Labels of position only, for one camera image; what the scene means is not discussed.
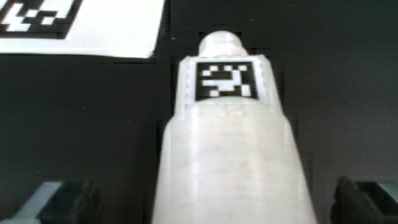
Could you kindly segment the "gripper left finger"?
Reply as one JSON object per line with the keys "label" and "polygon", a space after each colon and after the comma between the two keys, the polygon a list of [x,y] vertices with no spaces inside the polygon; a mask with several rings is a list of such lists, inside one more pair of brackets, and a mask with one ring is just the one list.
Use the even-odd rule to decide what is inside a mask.
{"label": "gripper left finger", "polygon": [[100,189],[91,181],[47,181],[4,224],[104,224]]}

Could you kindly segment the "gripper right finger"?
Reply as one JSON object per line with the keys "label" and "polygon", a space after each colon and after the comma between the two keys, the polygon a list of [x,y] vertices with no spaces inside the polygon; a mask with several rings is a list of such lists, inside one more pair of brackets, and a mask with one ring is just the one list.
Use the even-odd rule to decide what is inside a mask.
{"label": "gripper right finger", "polygon": [[338,179],[333,224],[398,224],[398,183]]}

